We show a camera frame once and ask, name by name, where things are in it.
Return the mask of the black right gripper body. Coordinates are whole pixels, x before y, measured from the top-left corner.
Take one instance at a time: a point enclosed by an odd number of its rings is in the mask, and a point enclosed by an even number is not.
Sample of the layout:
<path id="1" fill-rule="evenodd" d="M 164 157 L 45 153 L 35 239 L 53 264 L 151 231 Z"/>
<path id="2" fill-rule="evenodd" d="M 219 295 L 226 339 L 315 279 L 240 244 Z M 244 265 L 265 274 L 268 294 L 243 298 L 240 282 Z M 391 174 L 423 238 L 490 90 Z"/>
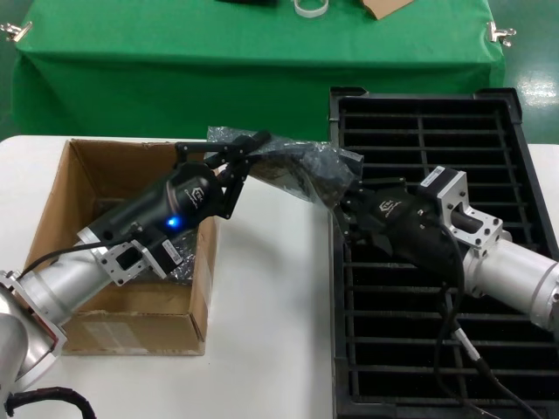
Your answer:
<path id="1" fill-rule="evenodd" d="M 434 274 L 456 272 L 459 253 L 433 202 L 403 187 L 364 189 L 356 200 L 357 230 L 375 246 Z"/>

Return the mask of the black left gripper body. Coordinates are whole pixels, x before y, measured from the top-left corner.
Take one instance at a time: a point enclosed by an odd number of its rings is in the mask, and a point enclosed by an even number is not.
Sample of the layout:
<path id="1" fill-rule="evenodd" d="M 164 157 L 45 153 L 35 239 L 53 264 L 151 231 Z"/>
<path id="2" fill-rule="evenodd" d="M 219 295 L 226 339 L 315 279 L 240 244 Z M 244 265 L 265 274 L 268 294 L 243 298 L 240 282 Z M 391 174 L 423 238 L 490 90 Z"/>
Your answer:
<path id="1" fill-rule="evenodd" d="M 224 208 L 226 182 L 201 161 L 177 165 L 139 195 L 118 204 L 78 233 L 84 244 L 130 242 L 161 233 L 173 238 Z"/>

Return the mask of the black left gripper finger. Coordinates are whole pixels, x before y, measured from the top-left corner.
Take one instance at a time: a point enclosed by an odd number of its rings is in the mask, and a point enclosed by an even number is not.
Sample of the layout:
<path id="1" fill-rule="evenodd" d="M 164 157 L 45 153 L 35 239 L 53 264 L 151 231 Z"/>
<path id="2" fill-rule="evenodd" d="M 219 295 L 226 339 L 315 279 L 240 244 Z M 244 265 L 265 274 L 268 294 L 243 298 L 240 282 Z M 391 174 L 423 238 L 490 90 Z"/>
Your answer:
<path id="1" fill-rule="evenodd" d="M 220 172 L 220 185 L 224 188 L 224 202 L 220 211 L 222 218 L 229 219 L 232 216 L 251 167 L 247 158 L 241 158 L 230 162 Z"/>
<path id="2" fill-rule="evenodd" d="M 204 158 L 205 164 L 208 166 L 221 166 L 237 162 L 265 146 L 271 139 L 272 135 L 268 131 L 259 131 L 252 135 L 237 135 L 230 142 L 177 142 L 175 144 L 176 165 L 184 164 L 190 154 L 210 154 L 210 157 Z"/>

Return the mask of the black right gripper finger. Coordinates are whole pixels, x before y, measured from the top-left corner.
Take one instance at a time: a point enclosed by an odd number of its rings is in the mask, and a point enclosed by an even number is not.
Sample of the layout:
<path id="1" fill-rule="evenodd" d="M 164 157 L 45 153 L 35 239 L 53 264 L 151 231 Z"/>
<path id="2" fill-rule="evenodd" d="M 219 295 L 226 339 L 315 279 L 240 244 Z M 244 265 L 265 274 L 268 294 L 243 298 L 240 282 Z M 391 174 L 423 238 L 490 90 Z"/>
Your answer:
<path id="1" fill-rule="evenodd" d="M 360 181 L 363 189 L 378 192 L 385 189 L 401 189 L 407 190 L 407 182 L 404 177 L 382 177 L 382 178 L 367 178 Z"/>
<path id="2" fill-rule="evenodd" d="M 344 196 L 334 217 L 347 244 L 372 244 L 374 220 L 361 198 Z"/>

